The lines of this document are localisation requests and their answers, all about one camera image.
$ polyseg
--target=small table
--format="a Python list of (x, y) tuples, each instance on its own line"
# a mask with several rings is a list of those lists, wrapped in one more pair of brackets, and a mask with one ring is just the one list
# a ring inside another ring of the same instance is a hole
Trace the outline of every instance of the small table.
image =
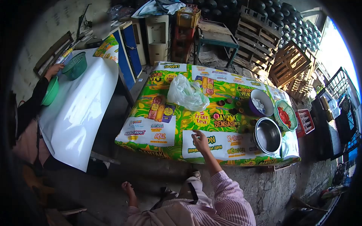
[(200, 21), (199, 27), (197, 28), (197, 33), (194, 35), (194, 65), (197, 65), (199, 58), (199, 53), (202, 44), (210, 44), (216, 46), (223, 46), (224, 48), (233, 48), (233, 52), (229, 57), (229, 61), (226, 65), (226, 68), (230, 66), (233, 62), (237, 50), (239, 49), (239, 43), (235, 37), (231, 34), (229, 29), (223, 23), (215, 21)]

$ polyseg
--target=stacked wooden pallet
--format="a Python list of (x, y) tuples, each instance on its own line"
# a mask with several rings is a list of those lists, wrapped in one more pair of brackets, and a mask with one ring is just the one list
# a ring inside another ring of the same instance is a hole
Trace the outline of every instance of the stacked wooden pallet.
[(297, 102), (304, 102), (306, 100), (306, 97), (313, 89), (314, 80), (317, 79), (313, 73), (316, 66), (316, 58), (309, 50), (306, 50), (305, 54), (311, 60), (311, 66), (300, 73), (295, 80), (291, 81), (286, 91)]
[(314, 64), (315, 57), (309, 51), (308, 53), (307, 51), (303, 52), (299, 46), (290, 41), (278, 50), (269, 77), (276, 87), (280, 89), (293, 81), (302, 72), (307, 70), (307, 74), (310, 74)]
[(242, 6), (235, 33), (240, 47), (234, 62), (260, 76), (268, 77), (281, 37), (282, 28)]

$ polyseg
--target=black sleeve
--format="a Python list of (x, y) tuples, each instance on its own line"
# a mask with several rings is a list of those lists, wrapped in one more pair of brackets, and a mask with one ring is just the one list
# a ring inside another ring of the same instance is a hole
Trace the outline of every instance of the black sleeve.
[(24, 132), (30, 121), (40, 112), (40, 104), (46, 94), (48, 84), (48, 79), (45, 77), (41, 78), (35, 86), (33, 95), (30, 99), (18, 108), (18, 132), (16, 139), (19, 138), (20, 134)]

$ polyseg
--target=metal pot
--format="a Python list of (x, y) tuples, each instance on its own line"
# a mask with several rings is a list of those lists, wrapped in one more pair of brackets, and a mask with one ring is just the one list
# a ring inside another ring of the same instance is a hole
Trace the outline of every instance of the metal pot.
[(270, 118), (260, 118), (253, 133), (257, 148), (267, 155), (275, 155), (282, 145), (282, 134)]

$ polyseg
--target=printed tablecloth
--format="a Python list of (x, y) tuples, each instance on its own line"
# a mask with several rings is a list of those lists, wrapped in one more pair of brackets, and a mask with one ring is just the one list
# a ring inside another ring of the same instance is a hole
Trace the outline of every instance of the printed tablecloth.
[[(193, 112), (167, 102), (170, 83), (179, 74), (200, 84), (210, 100), (206, 110)], [(210, 150), (220, 165), (284, 165), (300, 161), (295, 132), (282, 133), (282, 147), (274, 156), (267, 156), (256, 147), (252, 132), (259, 117), (248, 107), (253, 89), (263, 90), (274, 103), (283, 99), (291, 104), (284, 91), (237, 74), (160, 61), (150, 73), (115, 143), (162, 158), (204, 163), (191, 138), (192, 130), (199, 129), (207, 136)], [(226, 98), (232, 99), (232, 103), (217, 104)], [(232, 115), (229, 113), (232, 108), (242, 113)]]

